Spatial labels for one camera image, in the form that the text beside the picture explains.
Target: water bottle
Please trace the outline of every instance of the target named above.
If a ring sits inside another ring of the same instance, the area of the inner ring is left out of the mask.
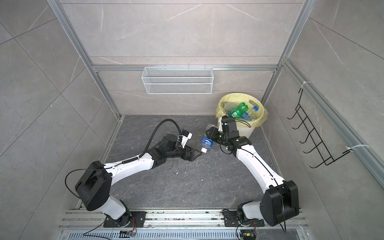
[[[217,126],[215,126],[213,124],[208,124],[206,130],[210,129],[211,127],[216,127],[217,128]],[[203,140],[201,141],[201,146],[202,146],[201,151],[203,153],[206,153],[207,150],[212,147],[213,143],[214,142],[211,139],[207,138],[207,136],[206,136],[206,134],[204,132],[204,137],[203,137]]]
[[[240,103],[235,110],[231,112],[230,117],[233,118],[241,118],[241,115],[243,115],[248,110],[248,106],[245,103]]]
[[[259,110],[259,108],[257,106],[254,106],[253,108],[251,108],[248,111],[246,111],[245,113],[243,113],[243,115],[241,115],[241,117],[247,121],[256,120],[257,119],[257,117],[256,117],[257,110]]]
[[[223,102],[222,108],[225,110],[227,116],[231,115],[231,112],[238,106],[238,103]]]

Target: yellow trash bag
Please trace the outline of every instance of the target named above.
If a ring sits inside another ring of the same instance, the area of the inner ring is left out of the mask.
[[[221,118],[222,116],[226,116],[226,111],[222,108],[224,102],[245,103],[248,108],[253,108],[253,105],[249,103],[249,100],[254,101],[259,110],[256,112],[257,119],[247,123],[249,123],[251,127],[260,127],[268,118],[268,112],[259,100],[245,93],[230,93],[222,97],[216,108],[216,117]],[[237,127],[247,127],[245,124],[237,123],[236,125]]]

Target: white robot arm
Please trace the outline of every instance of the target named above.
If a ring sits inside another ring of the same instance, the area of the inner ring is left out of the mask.
[[[241,218],[239,221],[257,218],[264,219],[269,225],[274,226],[298,215],[296,185],[292,181],[286,182],[273,171],[247,138],[239,137],[234,119],[223,118],[222,124],[223,132],[212,127],[206,131],[207,137],[225,145],[234,156],[244,163],[265,193],[261,202],[249,202],[242,205],[238,210]],[[182,131],[179,137],[167,134],[161,142],[148,149],[152,137],[141,155],[106,164],[96,161],[88,167],[88,169],[94,170],[86,171],[75,186],[87,210],[102,211],[117,220],[119,226],[123,227],[128,223],[130,211],[122,201],[109,195],[110,187],[113,184],[137,172],[155,168],[165,163],[169,157],[194,161],[202,154],[200,151],[186,146],[187,140],[192,137],[188,131]]]

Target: stone floor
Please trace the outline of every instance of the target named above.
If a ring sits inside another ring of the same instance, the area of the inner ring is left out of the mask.
[[[180,129],[190,131],[193,136],[187,145],[199,150],[206,126],[217,123],[215,116],[125,116],[107,162],[140,154],[154,128],[166,118],[175,120]],[[157,130],[150,147],[167,133],[177,133],[171,122],[165,122]],[[250,141],[275,169],[259,128],[254,130]],[[193,162],[168,159],[157,168],[124,178],[111,187],[111,195],[133,208],[236,208],[246,201],[260,201],[263,192],[237,158],[222,153],[219,145],[214,144]]]

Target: white wire basket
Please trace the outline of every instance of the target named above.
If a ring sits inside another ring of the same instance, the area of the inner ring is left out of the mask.
[[[204,66],[147,67],[141,79],[148,94],[209,94],[214,72]]]

